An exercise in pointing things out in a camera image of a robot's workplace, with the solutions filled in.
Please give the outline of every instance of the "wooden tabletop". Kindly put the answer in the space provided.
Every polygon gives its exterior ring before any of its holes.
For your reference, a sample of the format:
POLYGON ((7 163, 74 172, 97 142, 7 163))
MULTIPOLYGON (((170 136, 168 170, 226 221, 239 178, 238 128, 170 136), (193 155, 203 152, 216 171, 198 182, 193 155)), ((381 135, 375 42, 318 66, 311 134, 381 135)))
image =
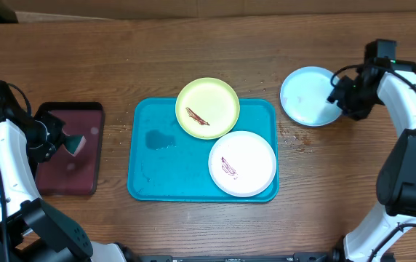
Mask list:
MULTIPOLYGON (((34 110, 47 101, 103 104, 96 194, 45 198, 94 241, 145 255, 327 251, 375 204, 396 131, 382 106, 364 121, 302 127, 281 110, 279 88, 303 66, 335 71, 361 63, 364 45, 376 38, 397 40, 398 59, 416 62, 416 13, 0 25, 0 79, 21 87, 34 110), (135 106, 175 97, 203 76, 275 106, 280 189, 273 201, 139 202, 127 192, 135 106)), ((416 261, 416 229, 392 251, 416 261)))

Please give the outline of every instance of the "white plate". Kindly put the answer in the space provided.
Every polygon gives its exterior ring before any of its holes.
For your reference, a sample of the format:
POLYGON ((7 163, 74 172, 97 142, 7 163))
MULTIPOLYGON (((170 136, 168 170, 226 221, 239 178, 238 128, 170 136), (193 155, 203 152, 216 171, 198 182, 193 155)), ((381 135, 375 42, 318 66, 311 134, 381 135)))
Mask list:
POLYGON ((320 127, 336 120, 342 110, 336 103, 327 102, 334 89, 330 83, 331 77, 331 71, 316 66, 292 72, 282 83, 280 94, 286 114, 309 127, 320 127))
POLYGON ((216 185, 235 197, 264 191, 276 174, 276 156, 269 143, 247 131, 231 132, 212 147, 209 174, 216 185))

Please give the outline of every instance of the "blue tray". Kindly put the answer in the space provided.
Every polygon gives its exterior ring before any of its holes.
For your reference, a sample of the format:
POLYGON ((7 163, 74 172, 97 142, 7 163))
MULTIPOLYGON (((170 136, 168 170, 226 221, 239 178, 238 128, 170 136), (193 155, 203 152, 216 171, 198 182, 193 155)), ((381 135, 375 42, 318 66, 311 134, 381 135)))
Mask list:
MULTIPOLYGON (((216 140, 187 134, 175 115, 175 98, 148 98, 135 108, 127 189, 138 200, 178 202, 268 202, 279 190, 276 176, 262 193, 247 198, 219 189, 208 171, 208 156, 216 140)), ((240 116, 232 131, 250 131, 265 138, 278 156, 276 114, 262 99, 241 99, 240 116)))

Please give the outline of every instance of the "brown cardboard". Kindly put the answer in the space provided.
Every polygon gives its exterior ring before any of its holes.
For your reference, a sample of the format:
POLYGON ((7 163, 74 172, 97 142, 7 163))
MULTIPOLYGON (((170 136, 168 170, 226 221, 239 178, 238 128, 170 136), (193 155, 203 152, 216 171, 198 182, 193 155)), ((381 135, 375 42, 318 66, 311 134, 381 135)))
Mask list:
POLYGON ((14 11, 111 19, 413 12, 416 0, 5 0, 14 11))

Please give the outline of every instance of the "yellow plate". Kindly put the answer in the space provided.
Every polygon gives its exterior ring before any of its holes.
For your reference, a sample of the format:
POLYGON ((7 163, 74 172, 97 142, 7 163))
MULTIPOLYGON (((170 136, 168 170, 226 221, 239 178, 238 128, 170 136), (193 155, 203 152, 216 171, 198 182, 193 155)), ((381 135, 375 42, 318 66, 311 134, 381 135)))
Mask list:
POLYGON ((177 121, 196 138, 213 139, 225 135, 236 124, 239 113, 236 92, 219 79, 194 80, 177 96, 177 121))

